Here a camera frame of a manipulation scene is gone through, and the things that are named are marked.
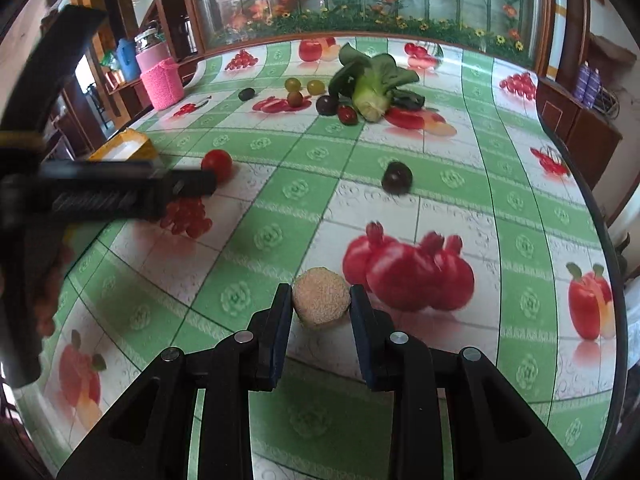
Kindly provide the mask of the person's left hand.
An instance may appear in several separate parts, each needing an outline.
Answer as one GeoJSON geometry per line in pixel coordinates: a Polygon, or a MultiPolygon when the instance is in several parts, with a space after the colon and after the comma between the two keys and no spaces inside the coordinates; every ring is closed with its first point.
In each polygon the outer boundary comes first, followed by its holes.
{"type": "Polygon", "coordinates": [[[40,286],[34,305],[36,330],[40,338],[49,338],[54,333],[53,318],[58,312],[58,297],[64,281],[64,271],[73,255],[73,251],[68,246],[62,245],[40,286]]]}

